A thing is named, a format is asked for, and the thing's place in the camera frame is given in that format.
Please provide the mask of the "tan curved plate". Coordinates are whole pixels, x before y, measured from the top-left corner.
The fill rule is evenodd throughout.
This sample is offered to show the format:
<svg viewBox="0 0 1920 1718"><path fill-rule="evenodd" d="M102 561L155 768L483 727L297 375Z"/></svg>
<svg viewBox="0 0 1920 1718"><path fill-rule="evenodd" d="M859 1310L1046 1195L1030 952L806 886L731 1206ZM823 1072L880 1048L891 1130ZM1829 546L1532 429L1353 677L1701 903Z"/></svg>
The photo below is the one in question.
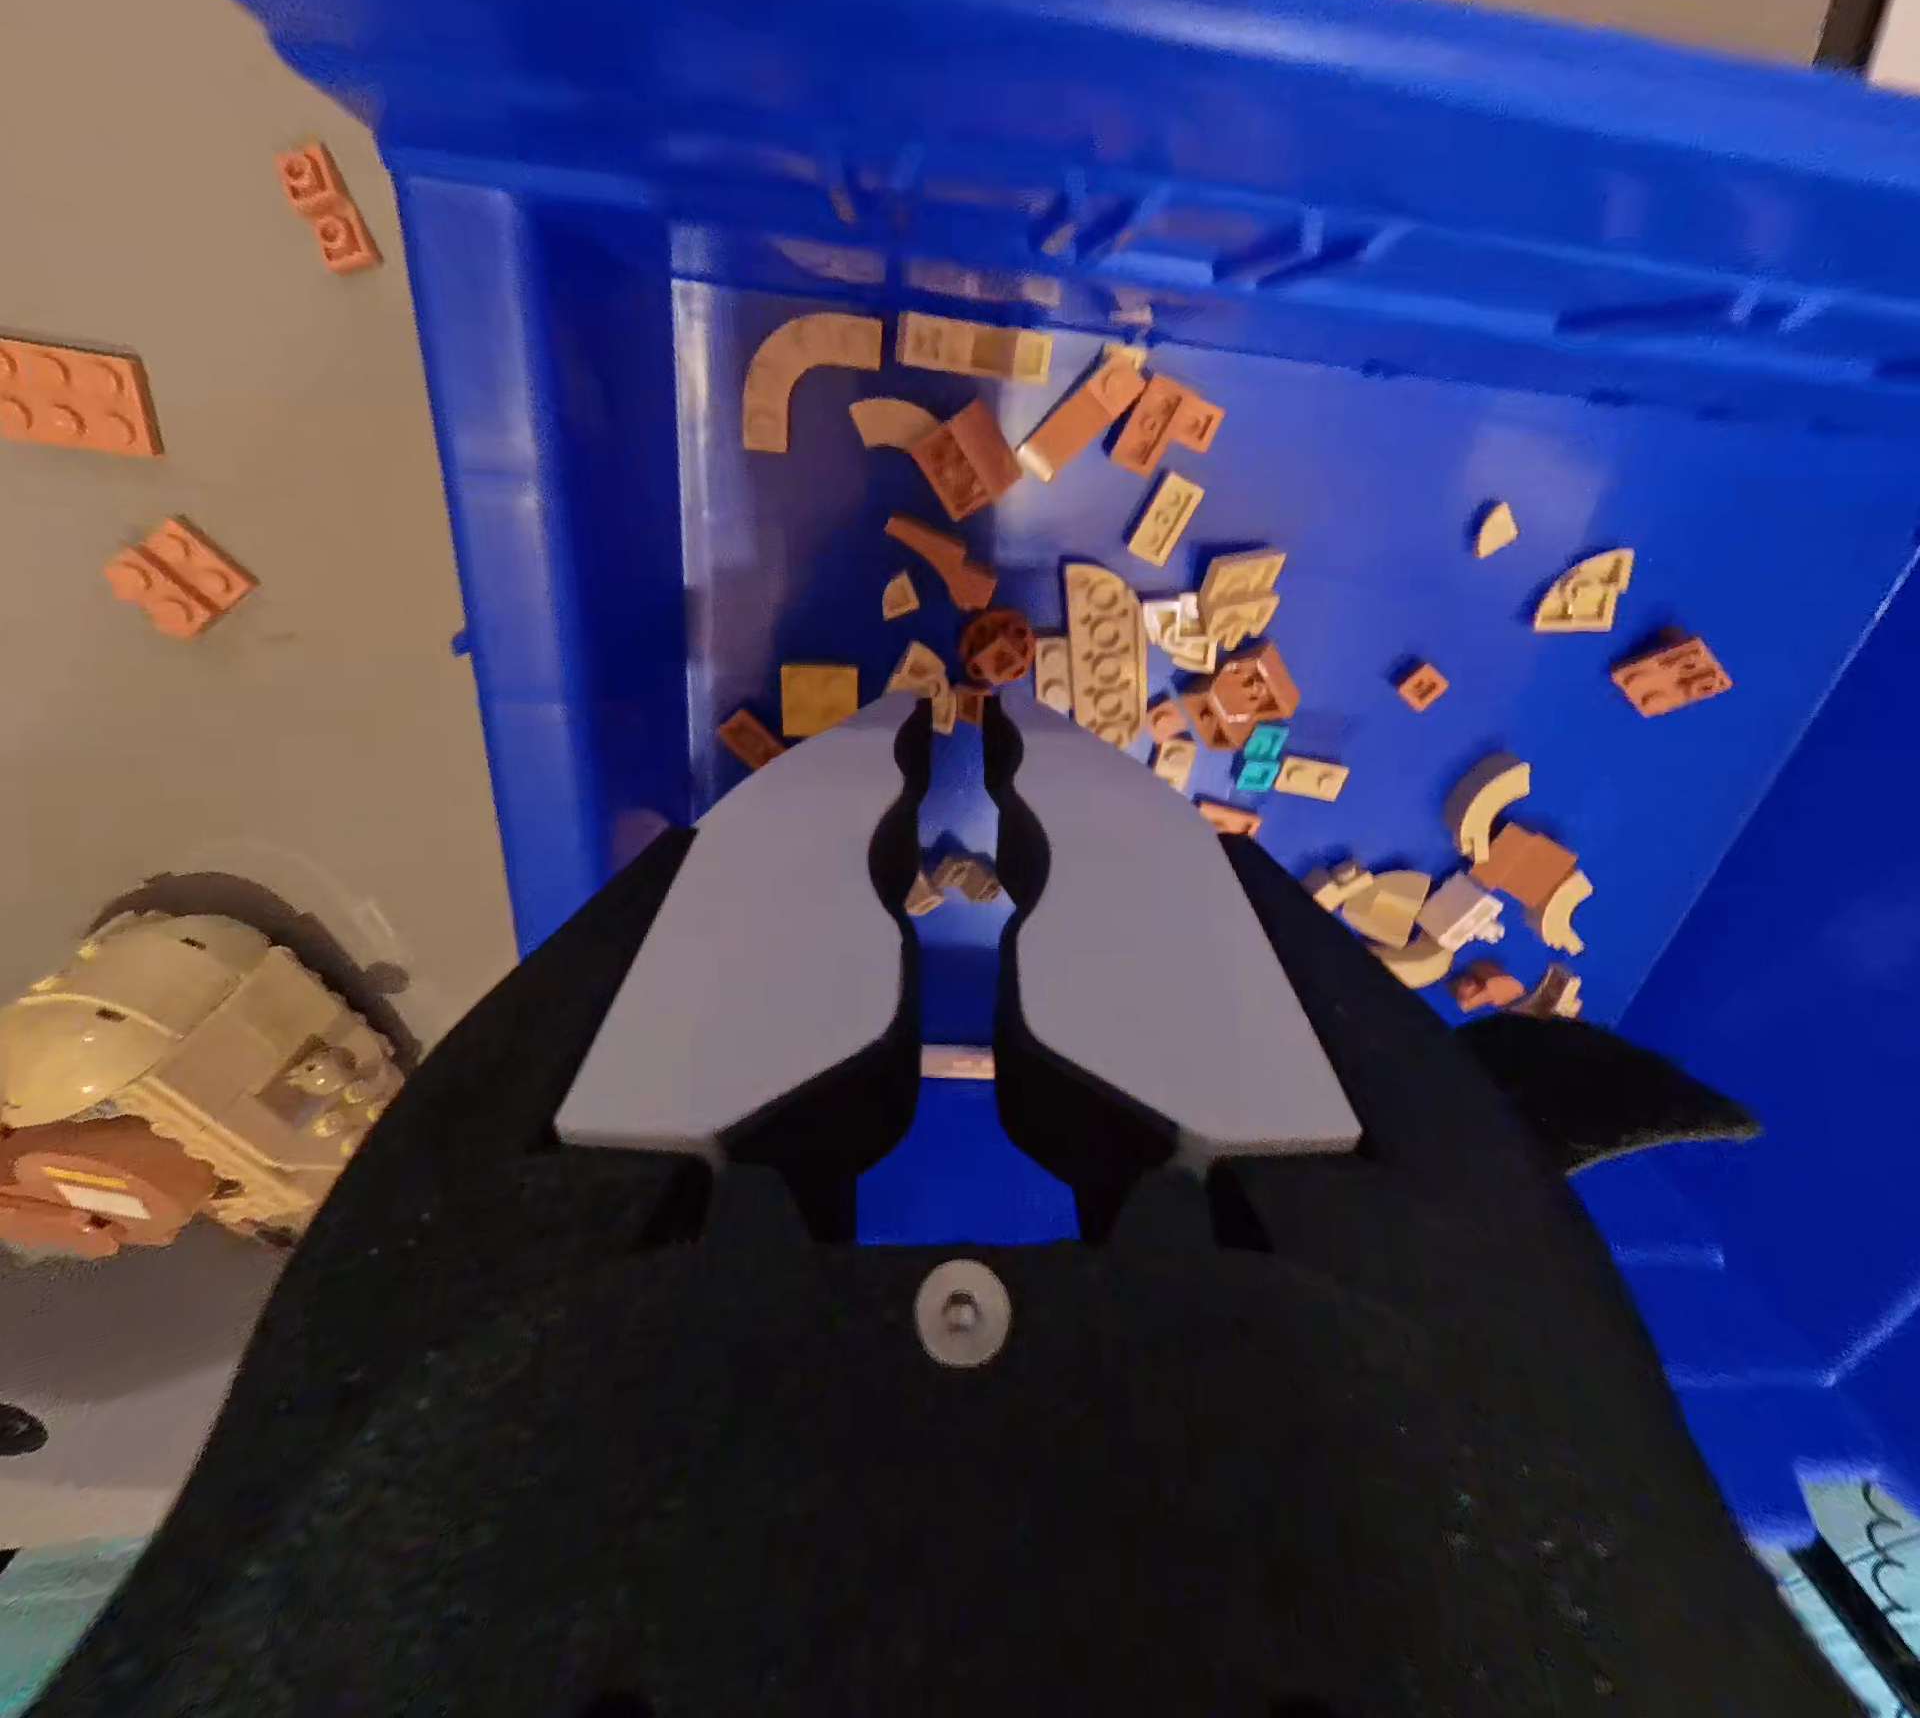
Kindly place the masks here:
<svg viewBox="0 0 1920 1718"><path fill-rule="evenodd" d="M742 382L742 450L788 454L790 400L798 382L819 369L877 370L883 336L880 316L804 313L763 338Z"/></svg>

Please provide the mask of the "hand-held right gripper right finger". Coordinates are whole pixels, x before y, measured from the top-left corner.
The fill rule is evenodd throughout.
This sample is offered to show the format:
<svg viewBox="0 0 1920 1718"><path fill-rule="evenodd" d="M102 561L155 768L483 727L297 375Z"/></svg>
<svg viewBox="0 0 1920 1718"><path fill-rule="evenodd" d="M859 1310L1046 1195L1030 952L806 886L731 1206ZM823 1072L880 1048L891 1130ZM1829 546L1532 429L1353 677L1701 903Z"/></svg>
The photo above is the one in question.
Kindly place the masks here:
<svg viewBox="0 0 1920 1718"><path fill-rule="evenodd" d="M999 811L997 1105L1030 1154L1352 1154L1363 1128L1224 836L1137 759L1013 694Z"/></svg>

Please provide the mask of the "brown corner brick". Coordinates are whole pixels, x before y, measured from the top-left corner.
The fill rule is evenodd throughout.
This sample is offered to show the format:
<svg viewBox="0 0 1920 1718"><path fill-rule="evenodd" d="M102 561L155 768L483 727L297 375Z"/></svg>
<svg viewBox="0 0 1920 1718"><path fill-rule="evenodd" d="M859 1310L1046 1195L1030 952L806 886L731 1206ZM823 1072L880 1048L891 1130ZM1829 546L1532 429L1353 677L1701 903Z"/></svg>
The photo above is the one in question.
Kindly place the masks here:
<svg viewBox="0 0 1920 1718"><path fill-rule="evenodd" d="M192 522L171 514L103 563L114 600L135 606L160 637L187 644L226 620L258 577Z"/></svg>

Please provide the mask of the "tan toy brick model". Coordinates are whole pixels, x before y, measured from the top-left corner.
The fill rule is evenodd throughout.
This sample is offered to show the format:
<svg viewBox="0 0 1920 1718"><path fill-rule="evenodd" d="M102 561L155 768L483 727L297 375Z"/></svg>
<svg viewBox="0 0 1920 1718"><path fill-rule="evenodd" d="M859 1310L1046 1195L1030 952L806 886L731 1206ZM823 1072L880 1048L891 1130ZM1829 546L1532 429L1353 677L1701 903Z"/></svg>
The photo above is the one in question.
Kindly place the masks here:
<svg viewBox="0 0 1920 1718"><path fill-rule="evenodd" d="M269 931L117 911L3 1005L3 1248L111 1259L192 1225L294 1248L404 1080Z"/></svg>

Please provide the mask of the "small brown plate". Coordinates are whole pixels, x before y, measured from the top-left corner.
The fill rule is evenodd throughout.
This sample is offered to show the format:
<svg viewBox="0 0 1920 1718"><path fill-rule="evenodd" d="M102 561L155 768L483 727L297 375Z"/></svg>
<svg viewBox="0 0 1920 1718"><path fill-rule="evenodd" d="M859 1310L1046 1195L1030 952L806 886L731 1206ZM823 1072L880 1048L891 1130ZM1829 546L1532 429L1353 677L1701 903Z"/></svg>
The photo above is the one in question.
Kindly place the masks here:
<svg viewBox="0 0 1920 1718"><path fill-rule="evenodd" d="M361 274L384 264L367 218L349 195L343 172L322 142L282 149L276 153L280 193L304 221L311 239L331 274Z"/></svg>

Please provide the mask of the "large brown plate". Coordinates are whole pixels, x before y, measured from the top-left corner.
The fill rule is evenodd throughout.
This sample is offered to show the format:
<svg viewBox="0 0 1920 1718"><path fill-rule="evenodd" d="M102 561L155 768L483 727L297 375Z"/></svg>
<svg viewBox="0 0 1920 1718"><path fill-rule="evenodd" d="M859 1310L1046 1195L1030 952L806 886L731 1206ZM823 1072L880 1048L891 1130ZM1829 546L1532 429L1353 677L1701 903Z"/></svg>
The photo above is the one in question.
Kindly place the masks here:
<svg viewBox="0 0 1920 1718"><path fill-rule="evenodd" d="M3 436L65 451L162 457L141 358L3 338Z"/></svg>

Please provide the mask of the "blue plastic bin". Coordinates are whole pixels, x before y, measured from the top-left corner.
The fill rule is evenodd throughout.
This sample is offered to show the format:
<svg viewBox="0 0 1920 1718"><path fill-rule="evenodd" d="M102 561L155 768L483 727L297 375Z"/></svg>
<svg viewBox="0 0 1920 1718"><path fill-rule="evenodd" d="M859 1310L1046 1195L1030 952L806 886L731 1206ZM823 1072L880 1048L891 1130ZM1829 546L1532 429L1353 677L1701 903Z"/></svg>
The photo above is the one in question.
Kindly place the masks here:
<svg viewBox="0 0 1920 1718"><path fill-rule="evenodd" d="M530 952L741 779L785 656L894 653L852 370L781 313L1105 341L1224 408L1168 570L1286 552L1263 843L1443 870L1508 751L1585 1016L1765 1135L1585 1185L1730 1510L1918 1515L1918 111L1420 0L231 0L397 188Z"/></svg>

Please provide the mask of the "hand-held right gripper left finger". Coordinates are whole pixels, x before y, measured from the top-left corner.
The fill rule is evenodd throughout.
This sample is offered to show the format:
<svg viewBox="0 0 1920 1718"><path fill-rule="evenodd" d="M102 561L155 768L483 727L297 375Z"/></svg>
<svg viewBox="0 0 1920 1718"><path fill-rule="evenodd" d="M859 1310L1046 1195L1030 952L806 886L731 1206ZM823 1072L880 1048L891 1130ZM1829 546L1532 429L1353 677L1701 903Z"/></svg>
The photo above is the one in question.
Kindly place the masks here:
<svg viewBox="0 0 1920 1718"><path fill-rule="evenodd" d="M559 1107L590 1150L720 1150L781 1097L859 1055L901 991L901 935L871 843L907 789L886 694L741 780L672 886Z"/></svg>

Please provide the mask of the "pile of small toy bricks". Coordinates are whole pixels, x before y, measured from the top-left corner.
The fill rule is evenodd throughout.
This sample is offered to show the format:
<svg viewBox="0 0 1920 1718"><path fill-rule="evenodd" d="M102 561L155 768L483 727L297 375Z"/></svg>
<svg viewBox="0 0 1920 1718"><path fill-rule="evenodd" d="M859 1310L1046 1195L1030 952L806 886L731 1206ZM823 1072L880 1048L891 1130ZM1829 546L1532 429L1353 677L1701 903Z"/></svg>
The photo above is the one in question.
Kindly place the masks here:
<svg viewBox="0 0 1920 1718"><path fill-rule="evenodd" d="M896 326L898 362L979 382L1046 384L1051 352L1051 336L978 322L904 313ZM1122 432L1115 464L1150 471L1168 447L1203 451L1224 422L1219 408L1191 397L1165 370L1150 370L1144 352L1115 343L1104 345L1098 362L1018 447L1009 444L997 409L979 400L946 419L886 397L855 402L850 414L866 447L894 447L915 461L956 527L1009 496L1023 474L1055 482L1071 457L1116 425ZM1126 541L1127 552L1150 570L1165 570L1200 501L1200 482L1165 471ZM963 624L997 606L997 573L974 561L958 532L911 514L894 514L886 529L944 580ZM1632 573L1632 546L1568 563L1544 589L1531 628L1544 637L1613 631ZM1285 552L1214 556L1198 591L1138 596L1116 573L1070 559L1064 631L1037 634L1038 653L1025 677L1032 680L1041 706L1080 723L1101 741L1126 751L1150 736L1154 775L1175 792L1186 794L1200 752L1231 752L1239 794L1285 792L1334 804L1352 771L1286 747L1302 688L1268 637L1281 574ZM1198 683L1171 698L1147 698L1154 653ZM1645 720L1734 688L1734 677L1698 637L1663 640L1657 649L1632 653L1611 677ZM979 688L967 674L953 677L937 649L911 642L886 688L926 699L935 730L946 736L956 723L979 726L985 702L1009 686ZM781 734L749 706L717 723L720 746L752 771L776 762L790 741L837 727L859 706L852 665L781 665L780 693ZM1454 786L1443 815L1466 870L1430 891L1419 870L1367 874L1349 861L1310 875L1311 899L1346 914L1406 988L1433 988L1451 974L1454 1005L1462 1013L1577 1019L1584 978L1560 959L1585 949L1572 914L1591 899L1595 884L1565 845L1508 818L1528 792L1531 765L1496 752ZM1498 962L1458 964L1471 942L1504 937L1503 899L1517 902L1535 937L1560 955L1531 991Z"/></svg>

